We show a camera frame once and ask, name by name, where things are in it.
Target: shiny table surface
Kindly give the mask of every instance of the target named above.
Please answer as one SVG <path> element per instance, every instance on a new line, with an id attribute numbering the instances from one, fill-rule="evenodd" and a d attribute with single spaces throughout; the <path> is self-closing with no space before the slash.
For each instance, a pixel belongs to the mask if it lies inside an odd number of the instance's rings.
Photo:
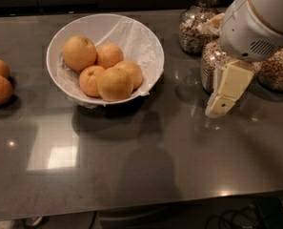
<path id="1" fill-rule="evenodd" d="M 46 67 L 53 36 L 87 14 L 0 18 L 14 81 L 0 108 L 0 220 L 283 190 L 283 94 L 254 82 L 230 114 L 206 118 L 181 11 L 120 13 L 160 39 L 164 74 L 150 95 L 93 110 L 68 101 Z"/>

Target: clear container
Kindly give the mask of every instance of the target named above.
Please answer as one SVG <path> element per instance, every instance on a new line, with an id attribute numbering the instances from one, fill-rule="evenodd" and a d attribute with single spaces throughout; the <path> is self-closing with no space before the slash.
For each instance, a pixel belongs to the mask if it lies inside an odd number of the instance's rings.
<path id="1" fill-rule="evenodd" d="M 201 56 L 200 76 L 202 86 L 209 94 L 213 92 L 213 75 L 215 68 L 227 64 L 230 59 L 232 58 L 222 51 L 219 39 L 206 45 Z M 253 80 L 256 79 L 261 67 L 260 63 L 253 63 Z"/>
<path id="2" fill-rule="evenodd" d="M 283 48 L 259 64 L 258 81 L 269 90 L 283 92 Z"/>
<path id="3" fill-rule="evenodd" d="M 215 6 L 219 0 L 193 0 L 192 6 L 179 18 L 179 42 L 181 48 L 192 54 L 201 54 L 204 47 L 218 38 L 215 34 L 200 32 L 197 26 L 218 14 Z"/>

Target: jar of nuts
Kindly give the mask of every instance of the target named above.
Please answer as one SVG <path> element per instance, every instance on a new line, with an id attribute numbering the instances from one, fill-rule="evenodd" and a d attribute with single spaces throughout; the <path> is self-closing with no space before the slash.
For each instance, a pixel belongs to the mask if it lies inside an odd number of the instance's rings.
<path id="1" fill-rule="evenodd" d="M 215 6 L 219 0 L 193 0 L 192 6 L 179 18 L 179 42 L 181 48 L 192 54 L 201 54 L 204 47 L 218 35 L 201 30 L 201 25 L 217 15 Z"/>
<path id="2" fill-rule="evenodd" d="M 227 54 L 222 51 L 219 39 L 210 42 L 205 47 L 201 56 L 200 76 L 201 83 L 209 94 L 213 92 L 215 68 L 227 64 L 231 59 L 231 57 L 227 56 Z M 253 79 L 256 79 L 260 69 L 261 65 L 259 63 L 253 63 Z"/>
<path id="3" fill-rule="evenodd" d="M 283 92 L 283 48 L 259 64 L 258 81 L 269 90 Z"/>

